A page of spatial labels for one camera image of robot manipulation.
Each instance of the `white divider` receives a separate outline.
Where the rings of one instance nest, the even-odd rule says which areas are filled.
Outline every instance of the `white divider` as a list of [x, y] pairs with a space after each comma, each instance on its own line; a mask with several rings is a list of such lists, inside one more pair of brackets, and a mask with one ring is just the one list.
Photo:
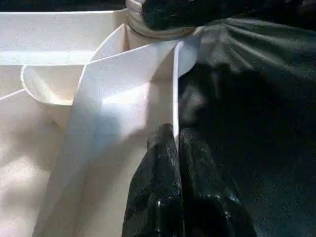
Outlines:
[[[175, 44], [176, 41], [153, 43], [85, 66], [33, 236], [100, 234], [97, 228], [104, 223], [96, 222], [95, 230], [87, 224], [102, 214], [104, 220], [113, 217], [110, 228], [113, 230], [107, 229], [107, 235], [120, 233], [127, 187], [144, 155], [148, 133], [161, 123], [172, 122], [172, 49]], [[126, 168], [132, 162], [129, 173], [120, 177], [117, 194], [122, 193], [122, 196], [116, 196], [117, 201], [124, 200], [124, 204], [113, 202], [111, 197], [103, 200], [104, 207], [102, 203], [94, 205], [98, 189], [104, 189], [102, 184], [95, 184], [95, 175], [106, 174], [102, 167], [115, 172], [116, 156]], [[103, 180], [103, 184], [111, 185], [111, 182]], [[111, 208], [105, 212], [106, 206], [116, 203], [119, 203], [118, 210], [112, 213]], [[101, 211], [91, 213], [94, 207]]]
[[201, 43], [199, 36], [187, 37], [175, 47], [173, 61], [173, 132], [179, 134], [179, 112], [178, 112], [178, 82], [179, 77], [192, 69], [198, 59], [198, 50]]
[[0, 235], [32, 235], [62, 131], [25, 90], [0, 99]]
[[0, 65], [0, 98], [22, 89], [20, 73], [22, 66]]

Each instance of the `white plastic part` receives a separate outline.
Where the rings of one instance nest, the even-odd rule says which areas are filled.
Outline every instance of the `white plastic part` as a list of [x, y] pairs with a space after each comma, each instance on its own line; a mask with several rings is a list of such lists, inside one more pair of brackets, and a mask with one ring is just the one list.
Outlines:
[[0, 12], [0, 64], [85, 64], [125, 12]]
[[[196, 41], [174, 56], [177, 41], [139, 36], [122, 25], [124, 10], [0, 18], [4, 31], [4, 21], [22, 26], [3, 36], [0, 52], [2, 78], [12, 78], [0, 78], [0, 235], [29, 237], [37, 217], [33, 237], [119, 237], [148, 134], [169, 122], [178, 136], [177, 80], [195, 62]], [[22, 87], [17, 76], [25, 89], [8, 95]]]
[[149, 44], [85, 67], [34, 236], [120, 235], [148, 134], [172, 123], [175, 44]]
[[[90, 62], [123, 53], [154, 42], [133, 32], [126, 24], [120, 25], [95, 50]], [[84, 65], [24, 66], [21, 82], [37, 101], [50, 106], [51, 115], [65, 128], [75, 91]]]
[[0, 98], [22, 89], [21, 68], [19, 65], [0, 65]]
[[0, 99], [0, 236], [30, 237], [62, 142], [25, 90]]

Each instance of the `white plastic panel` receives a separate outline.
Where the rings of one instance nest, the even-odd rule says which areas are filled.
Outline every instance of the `white plastic panel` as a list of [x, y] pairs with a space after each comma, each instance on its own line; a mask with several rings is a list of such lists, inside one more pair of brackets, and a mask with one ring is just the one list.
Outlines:
[[126, 21], [125, 10], [0, 12], [0, 64], [84, 64]]
[[0, 98], [22, 89], [21, 68], [22, 66], [0, 65]]
[[0, 236], [30, 237], [62, 142], [25, 90], [0, 99]]
[[[121, 232], [128, 185], [145, 154], [148, 134], [164, 122], [172, 123], [172, 49], [176, 42], [146, 45], [86, 66], [34, 236]], [[169, 67], [161, 70], [163, 65]], [[99, 190], [107, 186], [98, 183], [96, 176], [106, 178], [103, 175], [111, 174], [103, 172], [102, 167], [115, 172], [115, 157], [117, 161], [126, 158], [132, 165], [126, 164], [129, 172], [122, 173], [117, 183], [121, 186], [117, 195], [123, 195], [103, 199]], [[102, 198], [103, 203], [94, 205], [95, 197]], [[102, 205], [116, 206], [117, 210], [114, 212], [112, 208], [109, 215], [111, 212], [106, 212]], [[96, 206], [99, 212], [93, 212]], [[94, 227], [86, 225], [87, 218], [104, 215], [103, 218], [110, 219], [115, 213], [117, 218], [106, 225], [101, 222], [95, 222]], [[111, 225], [113, 231], [107, 230]]]

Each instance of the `black rubber glove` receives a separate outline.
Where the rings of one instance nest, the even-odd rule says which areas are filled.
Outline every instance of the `black rubber glove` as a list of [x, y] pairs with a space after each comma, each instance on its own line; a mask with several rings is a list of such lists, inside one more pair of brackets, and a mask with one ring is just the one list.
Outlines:
[[122, 237], [179, 237], [182, 190], [172, 126], [153, 132], [147, 153], [132, 178]]

